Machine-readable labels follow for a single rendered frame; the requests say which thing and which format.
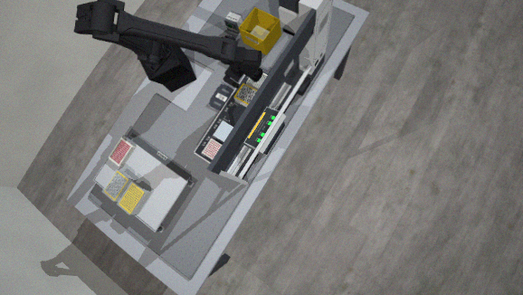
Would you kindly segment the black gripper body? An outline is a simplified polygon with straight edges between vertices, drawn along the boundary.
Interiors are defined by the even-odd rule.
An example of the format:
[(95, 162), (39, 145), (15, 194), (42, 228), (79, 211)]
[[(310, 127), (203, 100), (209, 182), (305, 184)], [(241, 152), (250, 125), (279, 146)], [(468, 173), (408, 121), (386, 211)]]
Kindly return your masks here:
[[(226, 81), (227, 83), (231, 84), (231, 85), (234, 84), (234, 81), (237, 81), (237, 82), (238, 82), (239, 79), (241, 79), (241, 78), (238, 77), (237, 75), (233, 74), (233, 71), (231, 70), (230, 67), (234, 67), (234, 68), (236, 68), (236, 67), (239, 67), (239, 66), (241, 66), (241, 65), (242, 65), (242, 63), (241, 63), (240, 65), (238, 65), (238, 66), (231, 66), (231, 65), (230, 65), (229, 68), (228, 68), (228, 69), (226, 70), (226, 72), (225, 72), (225, 76), (223, 77), (223, 80)], [(228, 76), (228, 77), (227, 77), (227, 76)], [(232, 80), (231, 78), (232, 78), (233, 80)]]

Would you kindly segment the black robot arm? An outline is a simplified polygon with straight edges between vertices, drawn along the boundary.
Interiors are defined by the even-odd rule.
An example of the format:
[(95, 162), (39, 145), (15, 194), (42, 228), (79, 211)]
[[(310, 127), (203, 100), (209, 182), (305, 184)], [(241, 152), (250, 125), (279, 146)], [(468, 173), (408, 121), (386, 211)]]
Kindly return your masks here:
[[(200, 52), (223, 64), (238, 66), (242, 63), (239, 67), (231, 67), (233, 74), (240, 78), (245, 74), (257, 82), (262, 77), (263, 72), (259, 68), (262, 51), (238, 47), (236, 39), (230, 35), (221, 38), (206, 36), (142, 19), (125, 12), (124, 7), (125, 3), (119, 0), (98, 0), (77, 5), (78, 20), (75, 21), (74, 32), (92, 34), (93, 39), (126, 47), (152, 71), (157, 71), (172, 53), (165, 43)], [(114, 24), (115, 13), (118, 13), (117, 25)]]

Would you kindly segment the white well plate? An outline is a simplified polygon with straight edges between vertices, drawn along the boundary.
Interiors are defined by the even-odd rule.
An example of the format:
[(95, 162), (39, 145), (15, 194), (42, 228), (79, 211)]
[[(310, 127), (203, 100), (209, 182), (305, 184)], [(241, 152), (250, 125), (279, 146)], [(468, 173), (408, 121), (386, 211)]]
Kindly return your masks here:
[(233, 126), (222, 121), (221, 124), (219, 125), (218, 129), (215, 131), (214, 136), (224, 142), (226, 140), (226, 138), (228, 137), (228, 135), (230, 134), (232, 129), (233, 129)]

